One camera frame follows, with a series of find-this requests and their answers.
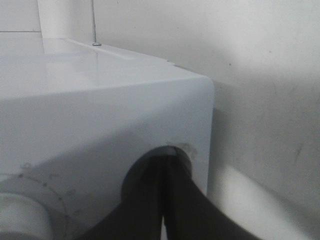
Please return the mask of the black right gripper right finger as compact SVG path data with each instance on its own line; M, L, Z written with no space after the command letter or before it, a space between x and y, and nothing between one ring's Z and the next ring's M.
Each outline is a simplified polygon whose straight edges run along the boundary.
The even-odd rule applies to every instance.
M251 240L253 235L215 207L177 156L164 165L164 222L169 240Z

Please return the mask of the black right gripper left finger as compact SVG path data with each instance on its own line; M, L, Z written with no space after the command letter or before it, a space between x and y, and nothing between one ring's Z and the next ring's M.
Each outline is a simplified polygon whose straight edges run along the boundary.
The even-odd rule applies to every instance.
M152 157L121 203L78 240L159 240L163 220L164 160Z

